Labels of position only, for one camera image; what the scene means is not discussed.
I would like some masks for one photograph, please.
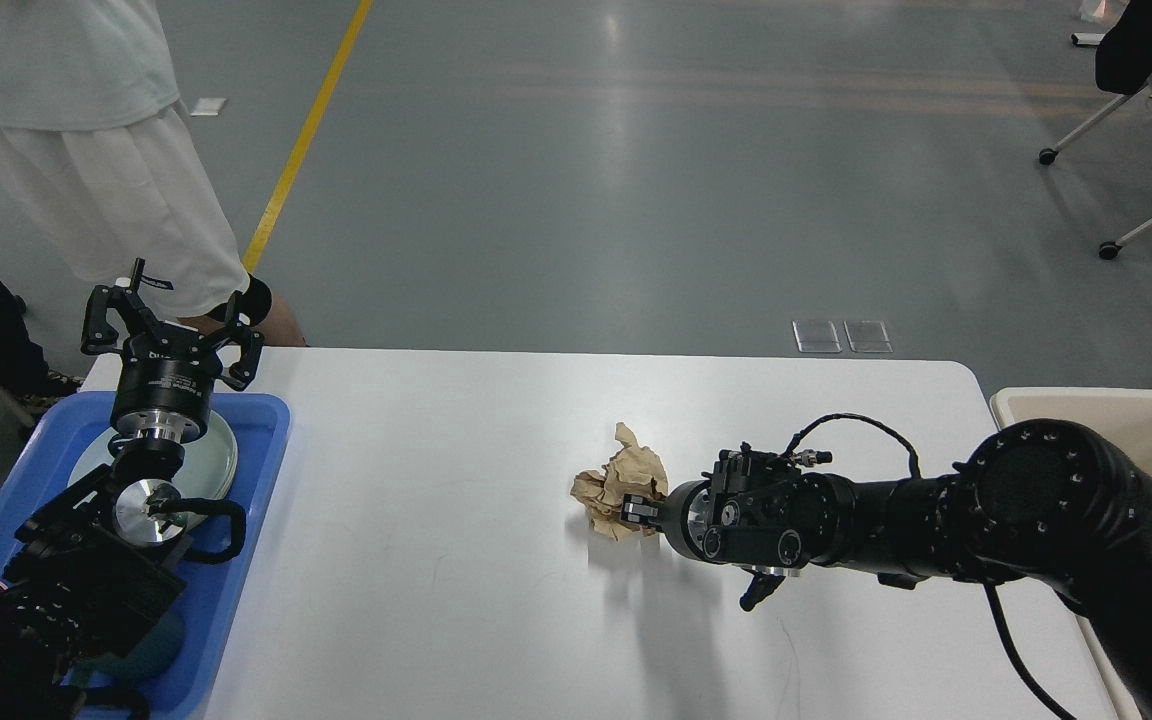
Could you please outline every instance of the brown paper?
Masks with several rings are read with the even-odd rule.
[[[621,503],[626,495],[662,501],[669,493],[669,480],[660,457],[650,447],[639,447],[639,439],[624,423],[616,424],[616,441],[621,450],[613,455],[602,472],[585,470],[573,479],[571,497],[585,506],[589,525],[596,533],[621,541],[636,532],[646,536],[655,530],[622,523]]]

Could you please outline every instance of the glass plate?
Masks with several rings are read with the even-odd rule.
[[[77,464],[74,464],[67,487],[77,483],[83,475],[91,473],[97,465],[108,464],[113,460],[109,456],[109,440],[113,437],[114,429],[108,429],[100,437],[93,439],[88,449],[83,450],[82,456],[78,456]],[[180,497],[204,497],[207,500],[220,500],[225,493],[229,492],[237,465],[238,439],[234,437],[234,430],[229,429],[229,423],[221,418],[215,410],[212,410],[211,420],[207,423],[207,434],[185,444],[184,464],[180,465],[177,473],[172,478],[172,484],[180,491]],[[200,522],[200,516],[192,515],[187,523],[187,529],[194,528]]]

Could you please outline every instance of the yellow floor line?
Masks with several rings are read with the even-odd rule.
[[[265,247],[270,244],[270,234],[274,230],[274,223],[278,223],[279,214],[283,211],[288,192],[291,192],[291,183],[296,182],[296,174],[301,172],[301,165],[305,161],[306,152],[310,151],[310,143],[314,142],[314,132],[319,131],[323,114],[326,113],[328,103],[332,101],[332,92],[340,79],[340,73],[344,69],[349,51],[353,50],[353,43],[357,40],[362,22],[367,18],[370,9],[371,0],[361,0],[358,9],[349,20],[349,29],[340,40],[340,47],[338,47],[335,58],[332,59],[328,74],[323,78],[323,86],[319,88],[319,96],[314,98],[314,106],[310,108],[310,115],[305,118],[305,126],[301,127],[301,136],[296,138],[296,145],[291,147],[291,154],[288,156],[287,164],[283,165],[283,174],[280,174],[278,184],[274,185],[274,192],[270,196],[270,204],[265,205],[265,214],[262,215],[260,223],[256,225],[256,234],[252,234],[252,241],[248,243],[247,252],[243,253],[243,265],[247,266],[248,273],[256,271],[256,265],[260,264]]]

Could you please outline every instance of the black cable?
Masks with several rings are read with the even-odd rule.
[[[803,442],[803,438],[808,437],[808,433],[812,432],[812,430],[814,429],[820,427],[820,425],[828,423],[828,420],[861,420],[861,423],[867,423],[870,425],[873,425],[873,427],[877,427],[881,430],[884,433],[890,435],[892,438],[895,438],[896,442],[900,442],[902,447],[905,447],[905,452],[909,452],[909,477],[916,479],[923,477],[923,473],[918,468],[918,452],[914,449],[914,446],[910,445],[908,439],[901,437],[901,434],[897,433],[896,430],[888,429],[887,425],[879,423],[879,420],[874,420],[873,418],[867,418],[867,416],[857,414],[833,414],[812,420],[812,424],[808,425],[808,427],[799,430],[799,432],[795,434],[795,437],[790,441],[790,445],[788,445],[788,447],[785,448],[783,456],[788,457],[793,455],[795,448],[799,446],[799,442]]]
[[[1052,714],[1060,717],[1061,720],[1075,720],[1074,715],[1070,715],[1068,710],[1060,706],[1059,702],[1052,700],[1052,696],[1044,691],[1043,685],[1038,684],[1038,680],[1033,675],[1029,674],[1029,669],[1025,667],[1024,662],[1020,660],[1020,652],[1016,652],[1016,643],[1011,642],[1011,632],[1007,630],[1007,620],[1002,616],[1002,604],[998,600],[998,589],[996,585],[986,583],[984,585],[984,596],[990,600],[990,612],[993,615],[993,626],[998,628],[998,638],[1002,642],[1002,650],[1007,653],[1007,660],[1011,661],[1011,667],[1015,667],[1016,674],[1020,675],[1021,680],[1024,680],[1025,687],[1029,688],[1029,692],[1034,694],[1043,705],[1047,706],[1047,710],[1052,711]]]

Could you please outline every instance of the white shorts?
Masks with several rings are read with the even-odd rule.
[[[179,104],[99,131],[0,127],[0,182],[84,281],[113,283],[145,258],[141,296],[159,314],[205,314],[247,290]]]

